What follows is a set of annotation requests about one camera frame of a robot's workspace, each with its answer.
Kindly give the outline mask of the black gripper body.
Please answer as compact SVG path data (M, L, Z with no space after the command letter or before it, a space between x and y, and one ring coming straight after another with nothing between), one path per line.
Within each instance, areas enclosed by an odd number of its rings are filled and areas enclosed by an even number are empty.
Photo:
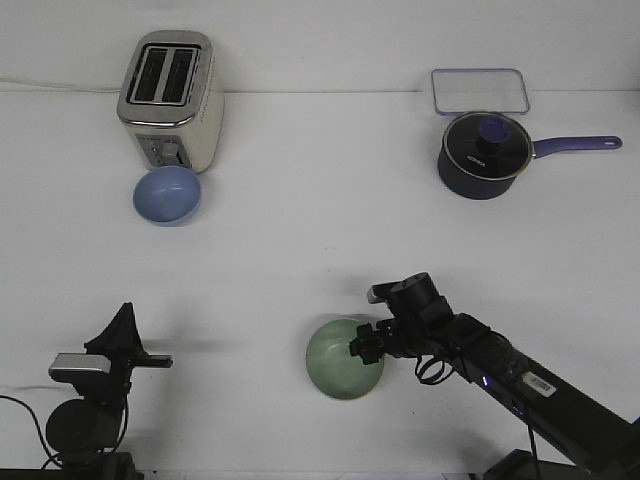
M376 324L386 354L395 358L431 354L435 331L449 323L454 314L430 275L421 272L401 281L373 286L388 292L385 304L392 318Z
M74 388L79 395L92 400L124 400L131 390L135 368L167 369L172 365L171 355L151 355L145 351L111 357L84 353L75 370Z

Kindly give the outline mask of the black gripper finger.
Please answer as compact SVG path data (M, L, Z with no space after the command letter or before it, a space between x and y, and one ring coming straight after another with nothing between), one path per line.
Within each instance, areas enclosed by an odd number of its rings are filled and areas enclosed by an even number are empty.
M136 324L134 307L131 302L129 302L128 305L129 305L129 330L130 330L131 350L137 353L143 353L144 348L143 348L142 340L139 335L139 331Z
M349 352L363 364L378 363L386 354L384 341L379 337L354 338L349 342Z
M380 336L380 332L376 330L371 324L360 324L356 326L357 338L377 338Z
M131 303L125 302L107 327L84 344L86 350L125 350L131 347Z

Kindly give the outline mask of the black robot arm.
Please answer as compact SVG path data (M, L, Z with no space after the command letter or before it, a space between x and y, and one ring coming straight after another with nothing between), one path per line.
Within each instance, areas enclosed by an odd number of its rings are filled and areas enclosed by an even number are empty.
M454 313L427 273L374 285L368 300L385 303L393 316L358 327L351 355L366 365L386 355L413 359L423 385L457 373L523 421L531 439L542 437L570 461L541 461L536 449L515 449L484 478L638 478L637 422L622 419L474 317Z
M142 479L132 455L119 450L128 427L132 372L168 369L173 359L146 352L130 302L84 348L57 354L48 369L52 380L78 394L56 407L46 422L45 438L61 463L60 473L65 479Z

